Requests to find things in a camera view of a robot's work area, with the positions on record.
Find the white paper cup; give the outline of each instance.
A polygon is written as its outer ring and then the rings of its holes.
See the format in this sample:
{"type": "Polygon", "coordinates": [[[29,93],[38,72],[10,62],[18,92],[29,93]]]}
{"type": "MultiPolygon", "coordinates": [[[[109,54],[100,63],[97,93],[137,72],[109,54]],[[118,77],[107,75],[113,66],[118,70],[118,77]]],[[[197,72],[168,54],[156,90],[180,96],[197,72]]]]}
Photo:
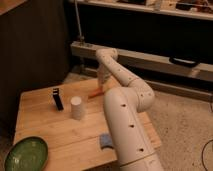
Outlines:
{"type": "Polygon", "coordinates": [[[85,115],[84,103],[79,96],[74,96],[70,100],[71,103],[71,118],[81,120],[85,115]]]}

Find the wooden table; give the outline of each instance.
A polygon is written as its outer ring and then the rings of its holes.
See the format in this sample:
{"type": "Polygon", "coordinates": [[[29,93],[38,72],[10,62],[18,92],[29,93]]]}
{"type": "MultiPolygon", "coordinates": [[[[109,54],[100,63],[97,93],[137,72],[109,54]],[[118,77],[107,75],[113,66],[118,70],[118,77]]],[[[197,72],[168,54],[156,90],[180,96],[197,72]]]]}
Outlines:
{"type": "MultiPolygon", "coordinates": [[[[106,89],[119,86],[114,79],[106,89]]],[[[24,92],[21,95],[14,144],[28,136],[42,137],[48,144],[47,171],[86,170],[116,160],[112,149],[101,150],[99,135],[108,132],[102,109],[103,96],[88,99],[97,87],[97,80],[87,80],[54,86],[60,88],[64,110],[56,109],[52,98],[53,87],[24,92]],[[81,121],[71,119],[70,99],[81,96],[86,115],[81,121]]],[[[141,122],[154,147],[161,141],[146,113],[140,113],[141,122]]]]}

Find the cable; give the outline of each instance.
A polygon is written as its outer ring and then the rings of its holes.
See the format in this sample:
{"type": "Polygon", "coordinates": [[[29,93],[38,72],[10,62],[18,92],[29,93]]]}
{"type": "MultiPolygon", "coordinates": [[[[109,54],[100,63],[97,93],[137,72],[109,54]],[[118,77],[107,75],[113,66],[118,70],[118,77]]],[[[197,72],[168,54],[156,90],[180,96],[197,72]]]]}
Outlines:
{"type": "Polygon", "coordinates": [[[202,162],[202,165],[203,165],[205,171],[208,171],[208,169],[206,168],[206,165],[205,165],[205,163],[204,163],[204,151],[205,151],[206,146],[207,146],[209,143],[211,143],[211,142],[213,142],[213,139],[209,140],[209,141],[203,146],[203,149],[202,149],[202,152],[201,152],[201,162],[202,162]]]}
{"type": "Polygon", "coordinates": [[[213,93],[211,94],[211,97],[210,97],[210,108],[213,113],[213,93]]]}

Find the floor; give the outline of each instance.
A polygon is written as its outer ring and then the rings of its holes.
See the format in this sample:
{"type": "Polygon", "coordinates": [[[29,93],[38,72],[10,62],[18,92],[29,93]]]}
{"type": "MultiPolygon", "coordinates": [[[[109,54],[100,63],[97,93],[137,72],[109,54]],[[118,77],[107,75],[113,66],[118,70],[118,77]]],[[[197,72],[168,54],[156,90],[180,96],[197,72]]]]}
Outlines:
{"type": "MultiPolygon", "coordinates": [[[[64,83],[89,79],[85,75],[68,74],[64,83]]],[[[155,91],[156,100],[147,111],[162,146],[157,149],[165,171],[203,171],[201,151],[213,139],[213,113],[209,102],[155,91]]],[[[11,148],[9,139],[0,137],[0,171],[4,158],[11,148]]],[[[213,144],[204,151],[208,171],[213,170],[213,144]]],[[[91,169],[91,171],[116,171],[117,164],[91,169]]]]}

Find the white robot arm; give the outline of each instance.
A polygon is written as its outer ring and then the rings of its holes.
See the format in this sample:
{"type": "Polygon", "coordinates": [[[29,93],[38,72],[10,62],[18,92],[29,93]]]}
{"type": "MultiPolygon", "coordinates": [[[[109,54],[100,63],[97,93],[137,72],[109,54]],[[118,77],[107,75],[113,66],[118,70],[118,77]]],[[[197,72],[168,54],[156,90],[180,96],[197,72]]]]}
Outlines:
{"type": "Polygon", "coordinates": [[[104,113],[118,163],[122,171],[163,171],[137,112],[148,109],[154,101],[152,88],[115,59],[116,49],[99,49],[100,84],[111,73],[123,87],[112,88],[104,96],[104,113]]]}

